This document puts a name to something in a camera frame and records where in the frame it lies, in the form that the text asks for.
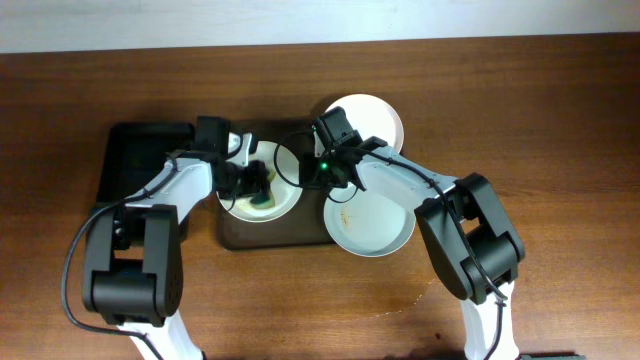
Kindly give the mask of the green yellow sponge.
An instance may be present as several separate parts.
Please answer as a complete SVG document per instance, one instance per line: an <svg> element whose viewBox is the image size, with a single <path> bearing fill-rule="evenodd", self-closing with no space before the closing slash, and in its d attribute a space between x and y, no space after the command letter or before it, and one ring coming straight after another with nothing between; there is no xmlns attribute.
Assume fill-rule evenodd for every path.
<svg viewBox="0 0 640 360"><path fill-rule="evenodd" d="M271 190L271 182L275 175L268 171L260 192L250 198L249 204L255 209L268 209L275 206L275 198Z"/></svg>

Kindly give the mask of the white plate top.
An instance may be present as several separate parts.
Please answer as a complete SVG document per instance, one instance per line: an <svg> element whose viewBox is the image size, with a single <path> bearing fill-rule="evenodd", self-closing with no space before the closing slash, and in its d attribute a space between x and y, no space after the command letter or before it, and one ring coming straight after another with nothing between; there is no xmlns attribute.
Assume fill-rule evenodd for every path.
<svg viewBox="0 0 640 360"><path fill-rule="evenodd" d="M363 140L376 136L397 152L404 144L404 127L400 116L386 101L369 94L352 94L334 101L326 112L341 107L352 128Z"/></svg>

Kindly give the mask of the white plate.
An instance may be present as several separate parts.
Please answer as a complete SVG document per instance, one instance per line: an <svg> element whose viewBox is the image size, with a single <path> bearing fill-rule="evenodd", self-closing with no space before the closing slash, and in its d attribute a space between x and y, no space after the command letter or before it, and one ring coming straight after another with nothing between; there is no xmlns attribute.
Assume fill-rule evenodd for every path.
<svg viewBox="0 0 640 360"><path fill-rule="evenodd" d="M285 182L274 165L277 162L280 173L290 182L298 183L299 161L284 146L280 146L277 157L274 157L276 146L275 142L259 141L256 151L248 156L248 160L263 161L266 165L270 183L267 200L256 204L248 197L239 198L235 202L218 198L222 208L228 210L231 216L251 223L269 222L286 214L300 199L302 189Z"/></svg>
<svg viewBox="0 0 640 360"><path fill-rule="evenodd" d="M400 116L386 101L369 94L352 94L334 101L326 112L341 107L352 128L363 140L376 136L397 152L404 144L404 127Z"/></svg>

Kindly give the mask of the pale blue plate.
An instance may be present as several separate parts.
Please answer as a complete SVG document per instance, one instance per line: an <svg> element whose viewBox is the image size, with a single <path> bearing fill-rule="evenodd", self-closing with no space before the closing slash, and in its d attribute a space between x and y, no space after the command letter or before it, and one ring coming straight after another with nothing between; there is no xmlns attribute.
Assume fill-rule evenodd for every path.
<svg viewBox="0 0 640 360"><path fill-rule="evenodd" d="M341 248L362 257L382 257L402 248L416 219L391 200L354 185L334 188L323 208L327 232Z"/></svg>

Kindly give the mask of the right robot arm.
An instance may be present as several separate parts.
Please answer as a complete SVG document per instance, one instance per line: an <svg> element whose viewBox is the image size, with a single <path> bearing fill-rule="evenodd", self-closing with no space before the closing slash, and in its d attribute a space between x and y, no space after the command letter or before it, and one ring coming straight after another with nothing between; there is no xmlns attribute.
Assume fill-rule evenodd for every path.
<svg viewBox="0 0 640 360"><path fill-rule="evenodd" d="M308 133L322 151L303 160L302 185L353 185L413 212L436 275L460 301L466 357L518 358L511 294L525 248L489 181L435 173L376 136L364 139L341 107L314 119Z"/></svg>

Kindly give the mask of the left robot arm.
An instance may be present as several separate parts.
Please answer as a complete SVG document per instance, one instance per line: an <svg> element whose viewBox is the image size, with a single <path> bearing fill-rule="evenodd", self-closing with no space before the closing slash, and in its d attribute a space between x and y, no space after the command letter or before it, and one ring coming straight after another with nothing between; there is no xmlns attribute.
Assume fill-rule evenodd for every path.
<svg viewBox="0 0 640 360"><path fill-rule="evenodd" d="M144 358L203 358L178 311L181 243L189 213L211 194L236 201L267 190L257 145L220 117L110 130L99 208L84 227L82 301Z"/></svg>

